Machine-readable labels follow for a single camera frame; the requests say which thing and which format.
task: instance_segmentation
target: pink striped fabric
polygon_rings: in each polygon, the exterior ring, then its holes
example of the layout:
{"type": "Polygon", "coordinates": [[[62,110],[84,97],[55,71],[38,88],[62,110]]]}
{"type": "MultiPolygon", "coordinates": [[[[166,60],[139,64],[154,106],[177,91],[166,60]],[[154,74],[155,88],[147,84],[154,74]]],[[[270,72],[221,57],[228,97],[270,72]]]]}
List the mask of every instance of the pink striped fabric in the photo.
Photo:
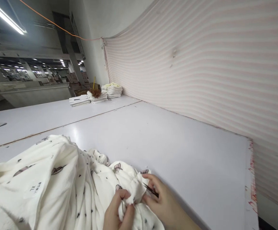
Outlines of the pink striped fabric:
{"type": "Polygon", "coordinates": [[[278,1],[156,0],[105,41],[126,95],[252,138],[257,191],[278,203],[278,1]]]}

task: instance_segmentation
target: white fabric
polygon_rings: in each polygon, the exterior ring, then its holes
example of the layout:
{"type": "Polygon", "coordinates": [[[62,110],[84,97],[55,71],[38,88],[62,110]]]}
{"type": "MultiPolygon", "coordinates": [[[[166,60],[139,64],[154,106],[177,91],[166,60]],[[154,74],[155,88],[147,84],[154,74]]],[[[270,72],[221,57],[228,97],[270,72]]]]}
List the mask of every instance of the white fabric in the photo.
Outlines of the white fabric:
{"type": "Polygon", "coordinates": [[[120,97],[123,89],[120,85],[112,82],[110,84],[103,85],[102,90],[106,90],[108,99],[112,99],[120,97]]]}
{"type": "Polygon", "coordinates": [[[80,150],[63,135],[51,135],[6,163],[0,163],[0,229],[99,229],[116,189],[135,203],[133,230],[164,229],[141,198],[148,183],[124,162],[107,162],[92,149],[80,150]]]}
{"type": "Polygon", "coordinates": [[[69,98],[69,103],[72,107],[74,107],[74,106],[77,106],[77,105],[89,104],[90,99],[85,94],[85,95],[80,95],[78,97],[69,98]]]}
{"type": "Polygon", "coordinates": [[[105,90],[102,90],[102,94],[100,95],[99,98],[95,98],[94,96],[92,96],[92,93],[90,91],[87,92],[87,96],[88,96],[89,100],[91,101],[91,103],[93,103],[93,104],[108,100],[107,92],[105,90]]]}

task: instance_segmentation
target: workbench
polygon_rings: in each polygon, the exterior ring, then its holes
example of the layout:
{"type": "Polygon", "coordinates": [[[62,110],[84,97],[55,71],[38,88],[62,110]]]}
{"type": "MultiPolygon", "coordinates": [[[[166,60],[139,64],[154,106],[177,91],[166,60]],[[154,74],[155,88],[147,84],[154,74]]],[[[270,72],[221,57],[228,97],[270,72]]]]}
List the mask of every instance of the workbench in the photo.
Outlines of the workbench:
{"type": "Polygon", "coordinates": [[[51,134],[150,169],[202,229],[259,230],[250,139],[122,95],[0,111],[0,162],[51,134]]]}

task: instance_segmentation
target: stack of folded garments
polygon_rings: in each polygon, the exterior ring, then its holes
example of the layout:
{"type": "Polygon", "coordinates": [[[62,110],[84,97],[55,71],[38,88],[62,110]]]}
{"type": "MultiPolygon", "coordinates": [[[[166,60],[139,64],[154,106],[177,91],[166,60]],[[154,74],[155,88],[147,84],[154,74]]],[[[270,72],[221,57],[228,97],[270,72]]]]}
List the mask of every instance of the stack of folded garments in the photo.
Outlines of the stack of folded garments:
{"type": "Polygon", "coordinates": [[[78,97],[69,98],[69,102],[72,107],[77,105],[90,104],[90,100],[86,94],[80,95],[78,97]]]}
{"type": "Polygon", "coordinates": [[[108,100],[106,90],[102,90],[102,94],[100,95],[99,98],[95,98],[94,96],[92,96],[92,93],[90,91],[87,92],[87,96],[88,96],[89,100],[91,101],[91,103],[93,103],[93,104],[108,100]]]}
{"type": "Polygon", "coordinates": [[[108,99],[112,99],[120,97],[123,89],[122,86],[112,82],[110,84],[103,85],[102,90],[106,90],[108,99]]]}

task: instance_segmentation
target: ceiling light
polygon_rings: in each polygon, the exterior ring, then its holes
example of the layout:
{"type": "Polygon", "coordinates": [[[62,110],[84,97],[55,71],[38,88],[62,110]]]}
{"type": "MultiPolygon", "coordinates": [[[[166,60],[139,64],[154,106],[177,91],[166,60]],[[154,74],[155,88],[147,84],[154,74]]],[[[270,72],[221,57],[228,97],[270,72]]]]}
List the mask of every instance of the ceiling light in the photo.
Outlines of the ceiling light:
{"type": "Polygon", "coordinates": [[[12,28],[18,31],[20,34],[24,35],[25,30],[21,29],[1,8],[0,8],[0,17],[4,19],[12,28]]]}

